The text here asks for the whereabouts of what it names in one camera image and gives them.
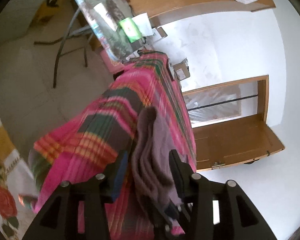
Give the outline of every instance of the gray fabric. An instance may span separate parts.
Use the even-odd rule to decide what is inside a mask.
[[[144,108],[138,117],[138,142],[131,157],[132,174],[140,196],[166,207],[170,199],[180,203],[169,167],[169,152],[175,149],[169,127],[155,107]]]

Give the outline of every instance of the plaid cloth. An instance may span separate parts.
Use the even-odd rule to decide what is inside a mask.
[[[170,127],[181,155],[187,155],[195,171],[195,142],[180,87],[167,69],[168,57],[145,52],[125,66],[125,72],[81,114],[34,143],[29,164],[41,190],[34,211],[38,212],[63,180],[78,183],[102,172],[120,150],[132,152],[136,145],[137,120],[146,106],[154,106]],[[79,232],[84,230],[79,210]],[[115,239],[153,238],[153,228],[143,215],[128,168],[121,194],[106,204],[110,236]]]

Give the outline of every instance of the silver bolt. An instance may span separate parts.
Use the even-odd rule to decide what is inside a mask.
[[[237,185],[237,183],[234,180],[228,180],[228,185],[230,187],[235,187]]]
[[[199,173],[192,173],[191,178],[197,180],[201,178],[201,175]]]
[[[106,176],[103,173],[99,173],[96,175],[96,179],[102,180],[104,179]]]
[[[64,180],[63,182],[61,182],[61,183],[60,183],[60,186],[61,186],[61,187],[68,187],[68,186],[69,186],[69,184],[70,184],[70,182],[69,182],[69,181],[67,181],[67,180]]]

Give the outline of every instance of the gray floor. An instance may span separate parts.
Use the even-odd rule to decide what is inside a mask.
[[[73,13],[67,1],[48,25],[32,27],[25,37],[0,46],[0,118],[25,159],[34,141],[80,113],[113,81],[101,57],[89,47],[88,68],[82,49],[60,59],[57,87],[52,88],[59,44],[33,46],[33,41],[63,36]],[[85,43],[85,37],[69,40],[64,51]]]

